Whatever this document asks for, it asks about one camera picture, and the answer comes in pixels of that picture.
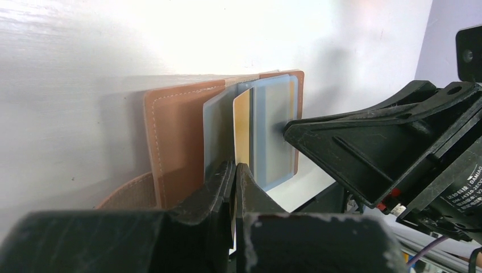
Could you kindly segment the brown leather card holder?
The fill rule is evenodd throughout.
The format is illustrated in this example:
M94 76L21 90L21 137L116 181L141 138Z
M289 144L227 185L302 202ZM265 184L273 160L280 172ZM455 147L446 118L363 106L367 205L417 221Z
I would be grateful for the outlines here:
M147 91L144 124L152 171L116 189L97 208L170 209L186 199L205 181L204 103L238 83L280 75L297 78L297 117L301 117L305 79L301 70L238 75Z

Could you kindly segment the gold credit card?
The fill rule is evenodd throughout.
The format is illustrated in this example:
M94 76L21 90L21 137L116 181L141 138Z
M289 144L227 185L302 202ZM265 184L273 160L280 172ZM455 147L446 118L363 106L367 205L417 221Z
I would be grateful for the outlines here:
M251 89L233 100L234 149L236 164L250 163Z

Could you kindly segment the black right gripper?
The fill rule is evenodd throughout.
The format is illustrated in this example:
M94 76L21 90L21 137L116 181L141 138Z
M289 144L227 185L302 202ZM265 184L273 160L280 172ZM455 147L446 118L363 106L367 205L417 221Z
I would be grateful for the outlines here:
M290 121L284 139L370 208L481 242L481 85L414 80L381 103Z

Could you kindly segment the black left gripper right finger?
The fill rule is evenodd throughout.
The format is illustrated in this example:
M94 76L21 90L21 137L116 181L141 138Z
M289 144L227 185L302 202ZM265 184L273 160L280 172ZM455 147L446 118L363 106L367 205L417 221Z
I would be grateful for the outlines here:
M400 244L365 215L288 213L240 163L235 175L237 272L407 272Z

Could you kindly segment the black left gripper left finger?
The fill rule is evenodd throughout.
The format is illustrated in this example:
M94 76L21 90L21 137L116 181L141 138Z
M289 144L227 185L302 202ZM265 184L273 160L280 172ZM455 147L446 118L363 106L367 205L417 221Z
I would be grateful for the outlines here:
M2 272L227 272L236 165L169 210L29 213L1 245Z

